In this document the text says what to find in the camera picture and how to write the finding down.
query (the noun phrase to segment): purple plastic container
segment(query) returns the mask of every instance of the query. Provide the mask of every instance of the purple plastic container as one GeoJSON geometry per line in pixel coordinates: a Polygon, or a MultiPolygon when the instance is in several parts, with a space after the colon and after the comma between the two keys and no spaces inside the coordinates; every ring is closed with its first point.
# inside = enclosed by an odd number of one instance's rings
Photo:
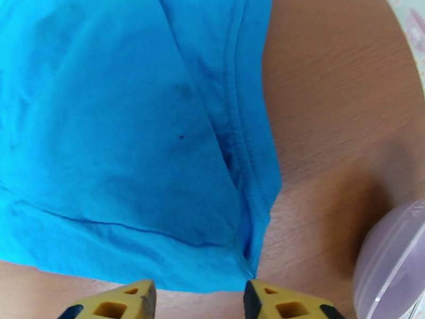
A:
{"type": "Polygon", "coordinates": [[[369,232],[354,273],[359,319],[398,319],[425,289],[425,200],[393,209],[369,232]]]}

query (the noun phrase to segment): wood grain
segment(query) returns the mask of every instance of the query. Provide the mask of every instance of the wood grain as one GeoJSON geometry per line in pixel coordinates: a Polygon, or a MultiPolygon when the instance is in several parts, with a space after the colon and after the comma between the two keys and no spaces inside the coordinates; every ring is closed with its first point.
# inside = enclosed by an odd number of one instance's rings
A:
{"type": "MultiPolygon", "coordinates": [[[[425,195],[425,104],[385,0],[274,0],[263,82],[284,191],[259,277],[332,300],[349,319],[360,244],[425,195]]],[[[56,316],[116,285],[0,263],[0,318],[56,316]]],[[[160,291],[157,318],[242,318],[241,293],[160,291]]]]}

